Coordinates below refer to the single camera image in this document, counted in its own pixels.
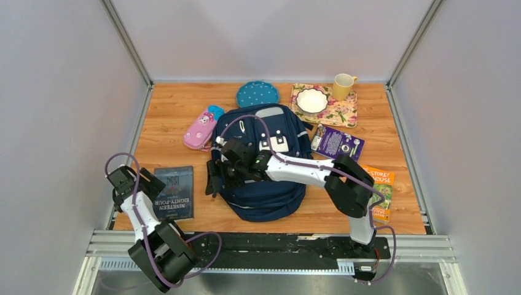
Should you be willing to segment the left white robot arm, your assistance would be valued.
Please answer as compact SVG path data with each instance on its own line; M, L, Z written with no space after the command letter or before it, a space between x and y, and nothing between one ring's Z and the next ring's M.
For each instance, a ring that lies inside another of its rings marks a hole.
M106 178L113 186L116 210L125 213L133 226L135 243L129 257L159 291L168 292L168 284L182 282L200 258L175 222L159 221L154 213L154 200L166 184L145 168L137 173L126 165Z

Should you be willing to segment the orange Treehouse book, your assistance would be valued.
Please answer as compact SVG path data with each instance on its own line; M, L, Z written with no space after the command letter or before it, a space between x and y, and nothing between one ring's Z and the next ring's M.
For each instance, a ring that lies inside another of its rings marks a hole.
M373 219L386 224L390 220L395 173L368 165L361 166L374 179L374 189L378 190L384 197L383 202L373 207Z

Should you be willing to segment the white scalloped bowl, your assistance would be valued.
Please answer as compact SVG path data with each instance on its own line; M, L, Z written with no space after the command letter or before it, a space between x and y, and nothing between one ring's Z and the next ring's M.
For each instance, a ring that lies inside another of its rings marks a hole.
M302 113L317 116L327 108L328 99L326 94L320 90L305 89L297 94L296 105Z

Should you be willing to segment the purple paperback book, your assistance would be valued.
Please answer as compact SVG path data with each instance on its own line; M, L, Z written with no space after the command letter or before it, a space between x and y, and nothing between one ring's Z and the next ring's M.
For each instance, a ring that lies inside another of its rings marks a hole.
M340 130L319 124L313 139L313 152L336 159L340 155L347 155L357 162L361 156L365 141Z

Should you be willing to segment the pink cartoon pencil case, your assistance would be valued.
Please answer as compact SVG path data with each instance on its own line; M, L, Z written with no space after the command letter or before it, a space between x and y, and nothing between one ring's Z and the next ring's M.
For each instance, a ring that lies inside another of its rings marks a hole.
M218 119L225 111L216 105L209 105L185 132L182 142L193 150L208 151L208 142Z

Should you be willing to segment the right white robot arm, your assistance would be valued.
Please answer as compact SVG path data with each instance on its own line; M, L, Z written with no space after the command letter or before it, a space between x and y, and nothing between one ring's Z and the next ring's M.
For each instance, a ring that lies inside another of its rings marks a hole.
M348 217L350 248L360 258L375 251L376 230L372 221L372 196L381 193L374 179L347 155L336 159L313 160L290 157L272 149L254 152L232 138L221 145L224 160L208 161L206 195L236 189L246 180L289 181L323 188L336 209Z

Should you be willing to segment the blue polka dot plate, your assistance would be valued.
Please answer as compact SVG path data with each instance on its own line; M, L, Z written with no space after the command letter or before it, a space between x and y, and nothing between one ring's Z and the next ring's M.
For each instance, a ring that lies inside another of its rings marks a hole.
M278 103L280 94L278 89L269 82L250 81L238 89L235 100L240 108L245 108L259 104Z

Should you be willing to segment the yellow ceramic mug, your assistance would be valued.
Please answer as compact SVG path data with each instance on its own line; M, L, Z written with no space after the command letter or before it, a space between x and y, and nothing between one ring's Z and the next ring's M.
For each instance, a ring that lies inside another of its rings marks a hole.
M337 74L334 77L334 83L332 86L333 98L337 101L346 100L357 80L357 76L351 76L345 73Z

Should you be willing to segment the navy blue student backpack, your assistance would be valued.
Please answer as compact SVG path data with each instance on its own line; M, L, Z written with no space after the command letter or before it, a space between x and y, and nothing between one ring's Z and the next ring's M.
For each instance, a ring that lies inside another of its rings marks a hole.
M287 106L259 104L221 115L211 137L206 163L206 195L219 194L249 222L268 222L293 214L305 197L306 186L268 177L273 153L311 159L311 142L302 122Z

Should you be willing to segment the floral rectangular tray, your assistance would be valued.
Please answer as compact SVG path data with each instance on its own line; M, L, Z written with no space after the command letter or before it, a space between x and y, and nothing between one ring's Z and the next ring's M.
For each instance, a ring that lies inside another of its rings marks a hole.
M305 89L317 89L325 93L327 96L328 106L317 116L308 116L302 113L296 105L297 94ZM332 96L331 86L296 83L292 85L289 108L302 121L314 124L353 128L357 125L358 121L358 94L354 90L351 90L346 100L337 101Z

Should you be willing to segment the dark blue 1984 book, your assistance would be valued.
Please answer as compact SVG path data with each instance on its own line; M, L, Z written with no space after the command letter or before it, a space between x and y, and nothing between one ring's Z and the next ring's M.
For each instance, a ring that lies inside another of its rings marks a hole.
M165 187L153 201L154 213L160 221L194 218L193 166L155 168L154 175Z

